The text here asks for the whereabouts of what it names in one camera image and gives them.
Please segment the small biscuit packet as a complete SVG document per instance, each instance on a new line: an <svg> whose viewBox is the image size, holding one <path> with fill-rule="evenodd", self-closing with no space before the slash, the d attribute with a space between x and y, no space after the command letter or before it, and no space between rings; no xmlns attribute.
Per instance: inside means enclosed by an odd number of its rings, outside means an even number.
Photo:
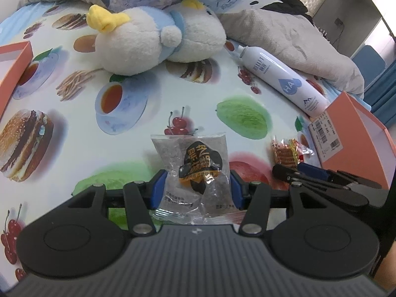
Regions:
<svg viewBox="0 0 396 297"><path fill-rule="evenodd" d="M295 138L278 140L274 136L271 141L271 150L276 164L294 169L300 163L316 155L308 143L302 143Z"/></svg>

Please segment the clear black-label snack packet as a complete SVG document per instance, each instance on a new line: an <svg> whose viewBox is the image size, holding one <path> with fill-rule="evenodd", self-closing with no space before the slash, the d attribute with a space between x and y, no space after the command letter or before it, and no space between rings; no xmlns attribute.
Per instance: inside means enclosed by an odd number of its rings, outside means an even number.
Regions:
<svg viewBox="0 0 396 297"><path fill-rule="evenodd" d="M214 135L153 135L167 177L158 220L178 224L220 224L238 212L232 199L227 141Z"/></svg>

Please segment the pink cardboard box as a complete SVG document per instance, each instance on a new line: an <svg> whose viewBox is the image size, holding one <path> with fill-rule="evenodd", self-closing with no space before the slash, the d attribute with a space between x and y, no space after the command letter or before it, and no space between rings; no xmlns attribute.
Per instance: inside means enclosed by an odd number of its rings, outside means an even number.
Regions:
<svg viewBox="0 0 396 297"><path fill-rule="evenodd" d="M344 171L388 190L395 173L395 144L376 116L341 93L310 125L322 168Z"/></svg>

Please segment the fruit print bed sheet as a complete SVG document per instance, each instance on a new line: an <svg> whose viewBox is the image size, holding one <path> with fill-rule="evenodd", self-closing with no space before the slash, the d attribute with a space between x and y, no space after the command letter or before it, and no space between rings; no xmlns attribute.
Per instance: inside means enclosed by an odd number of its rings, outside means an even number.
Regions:
<svg viewBox="0 0 396 297"><path fill-rule="evenodd" d="M150 180L164 168L152 136L225 135L229 165L245 181L285 185L271 174L273 140L313 147L310 120L249 73L228 42L209 59L164 61L136 76L102 69L83 3L39 3L1 24L2 42L29 41L34 59L1 118L47 114L54 128L44 157L22 182L1 177L1 219L29 224L94 183L108 190Z"/></svg>

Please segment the blue curtain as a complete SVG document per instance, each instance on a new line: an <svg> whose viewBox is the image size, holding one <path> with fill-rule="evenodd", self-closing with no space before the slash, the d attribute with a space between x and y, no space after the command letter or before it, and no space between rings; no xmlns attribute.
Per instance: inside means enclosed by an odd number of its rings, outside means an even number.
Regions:
<svg viewBox="0 0 396 297"><path fill-rule="evenodd" d="M386 127L395 124L396 116L396 63L393 63L365 92L365 102L371 113Z"/></svg>

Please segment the white spray bottle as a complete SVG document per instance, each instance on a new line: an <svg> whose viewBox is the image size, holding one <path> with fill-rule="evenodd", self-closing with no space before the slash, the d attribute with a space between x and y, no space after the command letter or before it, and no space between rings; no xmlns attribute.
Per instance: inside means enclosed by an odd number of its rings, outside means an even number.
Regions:
<svg viewBox="0 0 396 297"><path fill-rule="evenodd" d="M285 63L256 46L239 46L238 56L248 71L266 82L310 117L320 116L327 98Z"/></svg>

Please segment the blue folding chair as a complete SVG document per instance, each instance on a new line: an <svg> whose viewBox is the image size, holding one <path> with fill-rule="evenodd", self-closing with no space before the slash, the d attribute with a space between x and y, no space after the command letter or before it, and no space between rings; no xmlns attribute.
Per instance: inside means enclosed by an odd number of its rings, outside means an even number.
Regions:
<svg viewBox="0 0 396 297"><path fill-rule="evenodd" d="M365 89L385 70L386 65L383 58L371 46L367 45L361 47L352 57L352 61L363 76Z"/></svg>

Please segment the grey duvet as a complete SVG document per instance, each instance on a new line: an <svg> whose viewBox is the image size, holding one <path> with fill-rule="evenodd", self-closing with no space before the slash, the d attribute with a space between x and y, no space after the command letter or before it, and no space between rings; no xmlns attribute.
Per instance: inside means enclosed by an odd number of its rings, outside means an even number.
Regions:
<svg viewBox="0 0 396 297"><path fill-rule="evenodd" d="M61 0L19 0L18 7L55 1ZM262 47L291 68L328 79L339 91L363 97L365 81L358 67L336 51L302 15L256 9L221 14L219 19L232 40Z"/></svg>

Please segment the white duck plush toy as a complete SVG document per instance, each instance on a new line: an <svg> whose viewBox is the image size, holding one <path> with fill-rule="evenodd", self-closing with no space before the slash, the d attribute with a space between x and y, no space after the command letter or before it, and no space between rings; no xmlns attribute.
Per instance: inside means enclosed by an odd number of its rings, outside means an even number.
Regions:
<svg viewBox="0 0 396 297"><path fill-rule="evenodd" d="M134 76L165 60L198 62L226 42L214 11L199 0L182 0L165 9L139 6L111 13L92 5L87 24L97 31L95 56L106 71Z"/></svg>

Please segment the pink box lid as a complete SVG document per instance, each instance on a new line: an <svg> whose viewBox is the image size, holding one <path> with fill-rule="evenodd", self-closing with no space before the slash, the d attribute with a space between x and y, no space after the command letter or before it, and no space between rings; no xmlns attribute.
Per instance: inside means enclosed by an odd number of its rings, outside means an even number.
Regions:
<svg viewBox="0 0 396 297"><path fill-rule="evenodd" d="M28 40L3 45L0 50L0 115L3 116L19 79L33 58L33 51Z"/></svg>

